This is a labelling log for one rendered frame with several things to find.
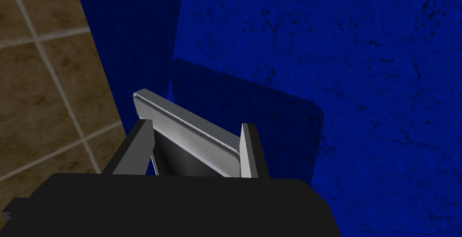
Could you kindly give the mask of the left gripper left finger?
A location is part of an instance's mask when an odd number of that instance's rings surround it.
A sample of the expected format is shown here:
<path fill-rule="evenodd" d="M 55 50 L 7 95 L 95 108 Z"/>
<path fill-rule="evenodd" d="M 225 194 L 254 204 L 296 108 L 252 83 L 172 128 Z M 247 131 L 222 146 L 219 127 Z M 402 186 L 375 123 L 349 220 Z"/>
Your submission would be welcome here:
<path fill-rule="evenodd" d="M 102 174 L 146 175 L 154 146 L 152 121 L 139 119 L 104 167 Z"/>

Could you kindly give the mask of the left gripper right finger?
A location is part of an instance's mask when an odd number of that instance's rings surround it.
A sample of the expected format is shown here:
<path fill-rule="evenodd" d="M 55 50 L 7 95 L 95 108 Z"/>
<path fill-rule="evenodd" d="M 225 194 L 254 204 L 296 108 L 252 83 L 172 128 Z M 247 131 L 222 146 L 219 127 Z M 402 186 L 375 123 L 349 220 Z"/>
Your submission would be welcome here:
<path fill-rule="evenodd" d="M 269 178 L 258 130 L 254 124 L 243 123 L 240 136 L 241 178 Z"/>

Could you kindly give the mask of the grey bar handle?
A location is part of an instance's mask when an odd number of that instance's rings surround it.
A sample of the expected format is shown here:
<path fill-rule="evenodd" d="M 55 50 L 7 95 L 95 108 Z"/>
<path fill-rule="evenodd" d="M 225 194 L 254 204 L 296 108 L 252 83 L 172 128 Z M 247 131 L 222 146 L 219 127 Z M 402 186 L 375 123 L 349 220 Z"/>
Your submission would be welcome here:
<path fill-rule="evenodd" d="M 139 118 L 152 121 L 157 174 L 241 176 L 238 136 L 147 89 L 133 101 Z"/>

